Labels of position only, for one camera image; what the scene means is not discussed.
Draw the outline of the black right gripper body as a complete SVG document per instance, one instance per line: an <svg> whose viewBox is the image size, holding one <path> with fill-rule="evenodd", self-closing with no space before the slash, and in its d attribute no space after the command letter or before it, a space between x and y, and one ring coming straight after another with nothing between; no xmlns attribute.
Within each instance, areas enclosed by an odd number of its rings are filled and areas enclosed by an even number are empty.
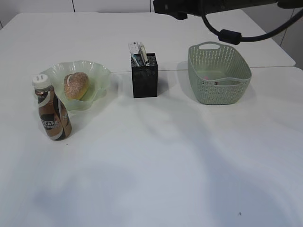
<svg viewBox="0 0 303 227"><path fill-rule="evenodd" d="M177 20L187 19L188 14L200 17L254 6L277 3L276 0L154 0L155 13L165 14Z"/></svg>

